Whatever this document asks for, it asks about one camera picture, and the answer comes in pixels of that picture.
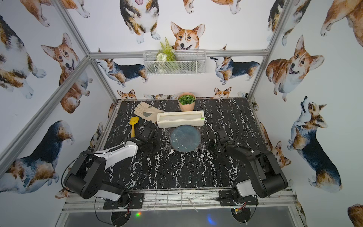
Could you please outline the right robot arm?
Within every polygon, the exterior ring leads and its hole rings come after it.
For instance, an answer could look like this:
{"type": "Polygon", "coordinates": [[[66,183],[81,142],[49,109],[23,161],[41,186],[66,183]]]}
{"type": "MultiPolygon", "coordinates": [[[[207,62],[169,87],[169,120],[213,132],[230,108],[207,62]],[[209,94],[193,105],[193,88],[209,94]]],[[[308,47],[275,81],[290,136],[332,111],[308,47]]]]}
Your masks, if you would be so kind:
{"type": "Polygon", "coordinates": [[[288,187],[287,179],[278,161],[268,150],[258,151],[229,137],[221,127],[213,130],[215,140],[210,142],[211,151],[219,156],[232,157],[244,165],[248,179],[233,187],[237,198],[248,196],[269,197],[288,187]]]}

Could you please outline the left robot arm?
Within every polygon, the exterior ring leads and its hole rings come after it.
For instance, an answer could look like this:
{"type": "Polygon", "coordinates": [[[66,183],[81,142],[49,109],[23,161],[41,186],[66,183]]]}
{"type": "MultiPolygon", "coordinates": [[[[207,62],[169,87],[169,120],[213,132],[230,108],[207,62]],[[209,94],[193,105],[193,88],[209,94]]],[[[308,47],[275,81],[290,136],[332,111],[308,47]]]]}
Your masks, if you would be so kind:
{"type": "Polygon", "coordinates": [[[66,176],[62,176],[63,186],[83,199],[92,197],[115,201],[125,207],[130,200],[125,186],[105,180],[105,170],[135,156],[140,148],[151,145],[156,136],[157,126],[148,121],[136,138],[125,139],[120,145],[91,152],[83,151],[72,162],[73,166],[66,176]]]}

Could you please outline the blue-grey ceramic plate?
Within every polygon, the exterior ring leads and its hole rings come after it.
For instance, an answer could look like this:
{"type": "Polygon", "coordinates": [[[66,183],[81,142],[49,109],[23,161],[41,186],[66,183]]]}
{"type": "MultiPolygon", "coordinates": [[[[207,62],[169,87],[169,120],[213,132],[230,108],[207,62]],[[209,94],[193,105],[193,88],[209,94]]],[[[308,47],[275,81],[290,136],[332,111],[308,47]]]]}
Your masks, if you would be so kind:
{"type": "Polygon", "coordinates": [[[195,151],[201,144],[201,134],[193,126],[181,125],[172,130],[169,142],[171,147],[183,153],[195,151]]]}

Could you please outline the cream plastic wrap dispenser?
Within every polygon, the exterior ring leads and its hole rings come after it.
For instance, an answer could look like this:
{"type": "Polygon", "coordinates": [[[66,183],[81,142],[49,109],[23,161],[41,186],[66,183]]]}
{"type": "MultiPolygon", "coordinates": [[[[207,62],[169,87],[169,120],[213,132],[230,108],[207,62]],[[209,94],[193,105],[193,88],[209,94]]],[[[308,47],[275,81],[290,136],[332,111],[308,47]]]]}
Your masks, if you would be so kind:
{"type": "Polygon", "coordinates": [[[158,113],[157,125],[159,128],[176,128],[181,125],[203,126],[205,120],[203,111],[186,111],[186,112],[165,112],[158,113]]]}

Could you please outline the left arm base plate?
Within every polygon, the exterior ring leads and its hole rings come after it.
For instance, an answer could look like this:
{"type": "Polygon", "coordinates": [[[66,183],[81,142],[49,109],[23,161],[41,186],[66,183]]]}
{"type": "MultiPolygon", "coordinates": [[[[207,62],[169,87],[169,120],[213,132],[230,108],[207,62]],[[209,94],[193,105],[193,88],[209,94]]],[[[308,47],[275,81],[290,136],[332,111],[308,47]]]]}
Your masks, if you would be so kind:
{"type": "Polygon", "coordinates": [[[143,206],[144,197],[144,193],[128,193],[126,195],[122,195],[121,198],[117,201],[106,199],[103,209],[141,209],[143,206]]]}

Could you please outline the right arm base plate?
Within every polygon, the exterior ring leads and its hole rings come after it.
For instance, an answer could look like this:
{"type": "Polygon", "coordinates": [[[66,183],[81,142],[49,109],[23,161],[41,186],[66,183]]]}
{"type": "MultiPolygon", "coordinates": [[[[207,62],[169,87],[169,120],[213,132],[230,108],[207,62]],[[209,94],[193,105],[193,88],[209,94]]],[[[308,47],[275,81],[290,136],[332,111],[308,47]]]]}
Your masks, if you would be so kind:
{"type": "Polygon", "coordinates": [[[222,207],[224,206],[242,206],[258,205],[258,199],[255,196],[241,196],[235,189],[220,190],[216,199],[222,207]]]}

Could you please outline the clear plastic wrap sheet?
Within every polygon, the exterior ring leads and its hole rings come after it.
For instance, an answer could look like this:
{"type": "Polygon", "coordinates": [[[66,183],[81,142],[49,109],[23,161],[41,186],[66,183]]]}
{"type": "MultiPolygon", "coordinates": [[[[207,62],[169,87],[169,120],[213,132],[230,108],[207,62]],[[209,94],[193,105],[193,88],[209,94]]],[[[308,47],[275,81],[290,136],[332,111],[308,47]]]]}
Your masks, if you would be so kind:
{"type": "Polygon", "coordinates": [[[166,128],[165,149],[180,153],[200,151],[204,147],[203,126],[181,125],[166,128]]]}

